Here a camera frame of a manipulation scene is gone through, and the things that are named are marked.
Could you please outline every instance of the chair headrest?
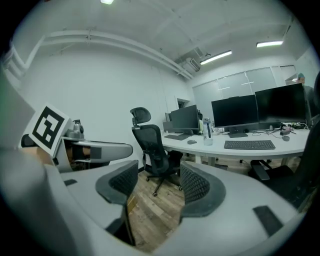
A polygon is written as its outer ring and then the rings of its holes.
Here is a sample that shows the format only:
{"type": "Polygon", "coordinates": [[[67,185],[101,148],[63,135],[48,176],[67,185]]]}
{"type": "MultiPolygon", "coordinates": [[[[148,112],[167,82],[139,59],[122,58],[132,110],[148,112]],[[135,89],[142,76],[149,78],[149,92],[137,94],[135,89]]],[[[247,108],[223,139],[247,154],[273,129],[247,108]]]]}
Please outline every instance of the chair headrest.
{"type": "Polygon", "coordinates": [[[320,110],[320,72],[316,76],[313,91],[314,91],[314,103],[318,108],[318,110],[320,110]]]}
{"type": "Polygon", "coordinates": [[[146,123],[151,119],[150,112],[142,106],[131,109],[130,113],[133,115],[132,123],[134,126],[137,124],[146,123]]]}

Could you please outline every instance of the chair base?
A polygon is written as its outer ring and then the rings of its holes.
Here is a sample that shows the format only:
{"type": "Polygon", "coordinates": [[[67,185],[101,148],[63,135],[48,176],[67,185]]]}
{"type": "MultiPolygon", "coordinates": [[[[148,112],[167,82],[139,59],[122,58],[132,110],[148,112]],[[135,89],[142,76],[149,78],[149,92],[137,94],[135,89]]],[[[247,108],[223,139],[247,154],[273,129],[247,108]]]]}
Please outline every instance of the chair base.
{"type": "Polygon", "coordinates": [[[150,178],[160,178],[160,180],[159,180],[159,182],[158,182],[158,184],[157,184],[154,192],[152,193],[152,195],[153,195],[154,197],[156,197],[156,196],[158,195],[158,190],[159,190],[160,186],[162,185],[162,183],[163,183],[165,180],[167,180],[168,182],[170,182],[170,183],[178,186],[178,187],[179,187],[179,188],[178,188],[179,191],[182,190],[182,187],[181,187],[180,183],[177,182],[177,181],[175,181],[175,180],[171,177],[171,175],[174,175],[174,174],[175,174],[175,173],[164,174],[164,175],[149,175],[149,176],[147,176],[147,178],[145,179],[147,182],[150,181],[150,178]]]}

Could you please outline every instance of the curved desk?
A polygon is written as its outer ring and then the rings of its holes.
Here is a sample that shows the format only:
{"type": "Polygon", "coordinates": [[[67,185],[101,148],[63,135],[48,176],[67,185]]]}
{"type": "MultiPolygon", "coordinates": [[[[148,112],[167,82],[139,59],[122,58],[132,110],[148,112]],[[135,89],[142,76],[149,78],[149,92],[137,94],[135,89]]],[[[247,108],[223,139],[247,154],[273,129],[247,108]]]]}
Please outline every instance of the curved desk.
{"type": "Polygon", "coordinates": [[[211,146],[204,145],[204,138],[201,135],[193,135],[184,140],[176,140],[165,138],[168,134],[176,135],[176,133],[164,133],[162,135],[162,144],[167,151],[176,150],[184,153],[195,155],[195,162],[201,164],[200,157],[209,157],[209,165],[214,166],[216,158],[229,159],[283,159],[281,165],[288,163],[288,158],[302,156],[309,130],[300,129],[294,131],[296,134],[290,133],[290,141],[284,141],[280,137],[280,132],[267,135],[266,133],[248,133],[248,137],[230,138],[228,135],[214,135],[213,144],[211,146]],[[189,145],[189,140],[197,141],[196,144],[189,145]],[[239,149],[225,149],[225,141],[263,141],[271,140],[275,149],[271,150],[239,150],[239,149]]]}

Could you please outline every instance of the air vent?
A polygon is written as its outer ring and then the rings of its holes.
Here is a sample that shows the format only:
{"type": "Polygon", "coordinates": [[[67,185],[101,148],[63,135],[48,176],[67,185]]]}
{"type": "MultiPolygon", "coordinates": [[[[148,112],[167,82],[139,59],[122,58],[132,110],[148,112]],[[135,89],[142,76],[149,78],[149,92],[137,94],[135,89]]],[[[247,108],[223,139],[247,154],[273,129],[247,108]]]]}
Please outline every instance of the air vent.
{"type": "Polygon", "coordinates": [[[183,64],[183,68],[190,73],[198,72],[200,70],[200,66],[194,58],[186,58],[183,64]]]}

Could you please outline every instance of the desk leg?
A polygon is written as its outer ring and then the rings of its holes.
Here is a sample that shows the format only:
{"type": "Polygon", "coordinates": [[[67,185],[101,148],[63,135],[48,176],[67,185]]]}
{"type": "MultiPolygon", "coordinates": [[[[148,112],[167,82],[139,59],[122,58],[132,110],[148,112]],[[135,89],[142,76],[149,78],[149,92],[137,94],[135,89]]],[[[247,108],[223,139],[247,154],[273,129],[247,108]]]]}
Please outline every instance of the desk leg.
{"type": "Polygon", "coordinates": [[[287,157],[287,158],[282,158],[281,166],[287,166],[288,163],[289,163],[289,157],[287,157]]]}
{"type": "Polygon", "coordinates": [[[208,165],[209,166],[216,166],[216,158],[215,157],[208,157],[208,165]]]}
{"type": "Polygon", "coordinates": [[[196,155],[196,156],[195,156],[195,163],[196,163],[196,164],[202,164],[202,162],[201,162],[201,156],[200,156],[200,155],[196,155]]]}

